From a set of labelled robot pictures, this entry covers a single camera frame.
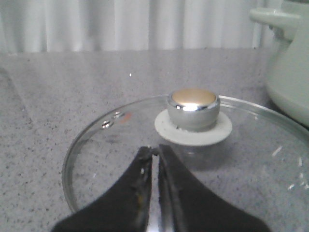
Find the speckled countertop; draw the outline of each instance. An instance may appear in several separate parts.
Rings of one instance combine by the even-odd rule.
[[[0,231],[49,231],[70,214],[62,163],[101,114],[182,87],[273,108],[266,64],[262,49],[0,55]]]

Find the lid knob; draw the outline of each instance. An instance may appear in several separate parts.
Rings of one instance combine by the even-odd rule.
[[[172,92],[168,97],[169,118],[187,131],[206,131],[215,123],[220,111],[217,94],[199,88]]]

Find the white washer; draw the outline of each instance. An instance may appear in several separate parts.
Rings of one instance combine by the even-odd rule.
[[[215,125],[209,130],[195,132],[180,129],[171,122],[167,109],[158,114],[154,126],[164,139],[188,146],[216,144],[227,138],[233,129],[231,120],[222,112],[219,113]]]

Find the gold knob top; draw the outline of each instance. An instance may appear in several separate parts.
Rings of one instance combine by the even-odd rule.
[[[216,100],[216,95],[204,89],[185,88],[173,92],[172,99],[181,105],[205,106],[213,103]]]

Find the glass lid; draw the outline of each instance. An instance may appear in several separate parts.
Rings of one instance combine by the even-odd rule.
[[[72,143],[63,165],[66,200],[73,212],[105,193],[141,146],[169,145],[184,165],[222,199],[262,219],[273,232],[309,228],[309,132],[262,106],[220,96],[232,122],[223,141],[178,145],[155,129],[167,107],[159,96],[117,108],[92,122]],[[154,157],[149,224],[160,220],[158,157]]]

